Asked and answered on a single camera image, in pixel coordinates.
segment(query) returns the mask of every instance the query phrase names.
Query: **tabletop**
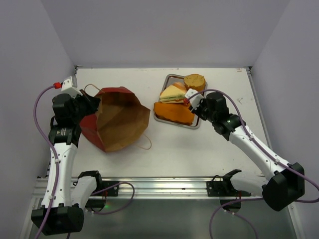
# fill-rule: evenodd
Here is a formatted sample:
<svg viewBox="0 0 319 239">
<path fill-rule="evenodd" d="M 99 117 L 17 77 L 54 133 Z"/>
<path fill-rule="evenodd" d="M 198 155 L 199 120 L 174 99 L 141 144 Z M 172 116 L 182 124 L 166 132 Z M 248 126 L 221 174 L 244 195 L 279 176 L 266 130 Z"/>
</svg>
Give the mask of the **tabletop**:
<svg viewBox="0 0 319 239">
<path fill-rule="evenodd" d="M 147 147 L 146 137 L 120 151 L 105 153 L 92 145 L 84 136 L 74 160 L 72 176 L 82 171 L 99 170 L 103 177 L 199 177 L 224 175 L 241 169 L 260 175 L 259 168 L 236 146 L 214 131 L 211 123 L 202 121 L 198 129 L 188 129 L 154 119 L 154 102 L 168 74 L 205 76 L 208 89 L 227 93 L 237 104 L 250 129 L 266 143 L 256 100 L 245 68 L 173 68 L 173 69 L 104 69 L 79 68 L 78 88 L 87 84 L 98 88 L 124 86 L 138 97 L 141 104 L 151 110 L 149 126 L 145 131 L 152 141 Z M 97 90 L 87 88 L 95 95 Z M 231 113 L 235 110 L 227 101 Z"/>
</svg>

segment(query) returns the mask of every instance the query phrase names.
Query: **metal tray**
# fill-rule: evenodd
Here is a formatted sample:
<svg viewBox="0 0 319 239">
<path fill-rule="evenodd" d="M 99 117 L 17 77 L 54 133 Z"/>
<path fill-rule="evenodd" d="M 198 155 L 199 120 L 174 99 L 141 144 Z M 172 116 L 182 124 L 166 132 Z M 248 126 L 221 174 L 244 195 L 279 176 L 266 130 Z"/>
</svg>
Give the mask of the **metal tray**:
<svg viewBox="0 0 319 239">
<path fill-rule="evenodd" d="M 180 76 L 180 75 L 175 75 L 175 74 L 169 74 L 168 76 L 166 76 L 166 79 L 164 81 L 164 85 L 161 91 L 165 90 L 168 86 L 170 86 L 171 84 L 173 84 L 174 82 L 182 82 L 184 83 L 184 76 Z M 185 128 L 191 128 L 191 129 L 197 129 L 200 126 L 200 118 L 195 115 L 194 121 L 192 125 L 186 125 L 186 124 L 182 124 L 182 123 L 176 123 L 176 122 L 172 122 L 169 120 L 165 120 L 165 119 L 159 119 L 157 117 L 157 115 L 154 113 L 154 118 L 155 120 L 159 121 L 159 122 L 163 122 L 163 123 L 170 123 L 176 126 L 181 126 L 181 127 L 185 127 Z"/>
</svg>

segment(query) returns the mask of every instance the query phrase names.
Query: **wall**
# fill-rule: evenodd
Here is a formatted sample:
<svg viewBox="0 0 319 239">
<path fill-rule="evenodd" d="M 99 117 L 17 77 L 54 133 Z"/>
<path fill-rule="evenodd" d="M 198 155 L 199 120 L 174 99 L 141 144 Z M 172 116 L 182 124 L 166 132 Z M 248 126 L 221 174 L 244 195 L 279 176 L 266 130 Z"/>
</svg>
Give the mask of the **wall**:
<svg viewBox="0 0 319 239">
<path fill-rule="evenodd" d="M 253 67 L 273 148 L 319 183 L 319 1 L 291 0 Z M 306 184 L 305 199 L 319 193 Z M 318 238 L 319 204 L 298 204 L 308 239 Z"/>
<path fill-rule="evenodd" d="M 40 1 L 1 0 L 0 32 L 0 235 L 14 239 L 36 177 L 49 161 L 49 147 L 33 122 L 34 100 L 42 89 L 70 75 L 73 66 Z M 54 94 L 44 95 L 39 105 L 46 132 Z"/>
<path fill-rule="evenodd" d="M 289 0 L 42 0 L 75 64 L 252 66 Z"/>
</svg>

